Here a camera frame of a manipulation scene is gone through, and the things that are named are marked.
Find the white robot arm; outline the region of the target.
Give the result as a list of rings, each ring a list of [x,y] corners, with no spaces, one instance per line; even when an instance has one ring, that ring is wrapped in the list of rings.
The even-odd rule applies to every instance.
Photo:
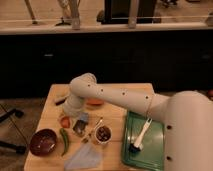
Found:
[[[71,80],[62,105],[76,117],[86,98],[97,98],[164,124],[164,171],[213,171],[213,101],[196,91],[171,97],[112,88],[99,84],[91,73]]]

